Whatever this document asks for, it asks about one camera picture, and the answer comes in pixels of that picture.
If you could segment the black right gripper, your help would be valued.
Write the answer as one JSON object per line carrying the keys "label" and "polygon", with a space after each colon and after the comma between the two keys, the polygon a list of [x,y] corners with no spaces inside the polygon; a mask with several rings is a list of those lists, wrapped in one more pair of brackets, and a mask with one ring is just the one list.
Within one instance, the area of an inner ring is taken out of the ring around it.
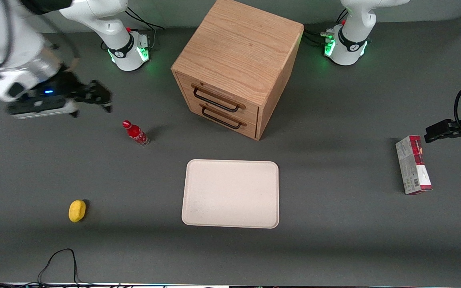
{"label": "black right gripper", "polygon": [[53,113],[61,110],[73,111],[69,115],[77,118],[79,110],[69,106],[77,102],[95,104],[106,113],[113,111],[112,93],[99,81],[83,84],[71,72],[60,72],[49,80],[22,90],[10,103],[10,113]]}

